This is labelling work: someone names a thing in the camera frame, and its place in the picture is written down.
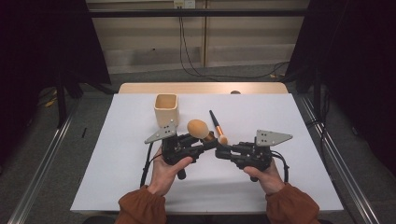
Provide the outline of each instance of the metal rail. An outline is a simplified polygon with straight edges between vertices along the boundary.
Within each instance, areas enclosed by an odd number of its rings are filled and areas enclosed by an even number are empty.
[[[133,17],[326,17],[333,10],[308,10],[306,8],[271,9],[90,9],[88,11],[40,11],[38,16],[81,16],[90,18]]]
[[[33,203],[35,202],[35,198],[38,192],[41,189],[41,186],[44,182],[44,179],[50,169],[50,166],[56,156],[56,152],[58,151],[59,146],[61,145],[62,141],[64,140],[64,136],[67,133],[69,125],[73,116],[75,115],[78,104],[80,100],[77,100],[70,109],[70,113],[62,125],[56,132],[54,137],[52,138],[51,143],[47,149],[46,154],[44,155],[43,160],[41,161],[40,165],[38,166],[37,170],[35,171],[35,175],[31,180],[29,187],[23,193],[21,200],[19,201],[17,208],[14,210],[11,218],[9,219],[7,224],[22,224],[26,220]]]
[[[315,120],[316,116],[315,113],[313,112],[313,105],[311,101],[306,96],[302,97],[302,101],[304,108],[307,111],[309,117],[312,120]],[[323,131],[323,124],[317,123],[315,125],[315,128],[318,132],[318,135],[321,136]],[[346,163],[344,162],[340,152],[338,151],[337,146],[335,145],[334,141],[332,140],[328,132],[325,132],[323,141],[324,141],[324,146],[327,149],[327,152],[329,153],[332,162],[335,165],[335,168],[337,169],[342,180],[344,181],[344,184],[346,185],[346,188],[349,191],[352,200],[358,207],[359,212],[361,213],[361,217],[364,219],[364,222],[367,224],[380,223],[375,215],[375,211],[373,207],[370,205],[370,202],[367,200],[366,196],[359,187],[352,173],[350,173]]]

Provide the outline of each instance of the wrist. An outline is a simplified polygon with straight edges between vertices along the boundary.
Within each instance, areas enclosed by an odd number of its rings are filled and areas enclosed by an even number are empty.
[[[148,192],[150,192],[150,193],[153,194],[153,195],[163,196],[163,192],[162,192],[159,188],[156,188],[156,187],[153,186],[153,185],[149,185],[149,186],[147,187],[147,190],[148,190]]]
[[[275,183],[273,186],[271,186],[271,188],[266,190],[266,194],[267,195],[273,195],[278,193],[280,190],[282,190],[283,188],[285,188],[285,183],[284,182],[277,182]]]

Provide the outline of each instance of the wall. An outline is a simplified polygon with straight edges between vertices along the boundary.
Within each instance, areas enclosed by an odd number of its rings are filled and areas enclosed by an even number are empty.
[[[306,8],[308,0],[196,0],[196,8]],[[164,9],[173,1],[87,0],[89,9]],[[179,18],[93,19],[110,73],[180,67]],[[183,18],[192,64],[279,63],[290,59],[303,18]],[[183,53],[183,62],[188,58]]]

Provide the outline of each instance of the human hand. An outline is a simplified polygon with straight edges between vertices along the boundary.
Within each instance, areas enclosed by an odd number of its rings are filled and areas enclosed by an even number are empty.
[[[160,147],[155,154],[156,157],[153,161],[153,170],[151,182],[148,185],[148,192],[159,196],[164,196],[171,188],[177,172],[186,168],[192,163],[191,157],[183,158],[175,165],[169,165],[161,156],[162,147]]]
[[[268,195],[277,193],[285,187],[285,183],[282,181],[277,171],[274,158],[272,158],[270,167],[264,171],[260,171],[252,166],[247,166],[244,168],[244,172],[251,177],[259,178],[262,189]]]

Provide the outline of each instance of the white table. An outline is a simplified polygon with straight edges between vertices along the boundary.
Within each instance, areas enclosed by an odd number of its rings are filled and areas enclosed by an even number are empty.
[[[117,94],[71,210],[79,213],[119,211],[118,200],[139,188],[147,156],[144,144],[158,131],[153,104],[156,94]],[[258,129],[289,133],[293,138],[272,147],[290,166],[290,183],[307,192],[321,211],[342,210],[312,139],[291,94],[179,94],[179,134],[187,122],[204,120],[215,131],[215,113],[229,144],[253,142]],[[154,144],[153,153],[161,142]],[[283,164],[276,160],[283,176]],[[168,214],[255,214],[265,210],[259,183],[230,161],[215,157],[215,149],[186,168],[187,178],[176,179],[166,195]],[[150,181],[148,171],[147,183]]]

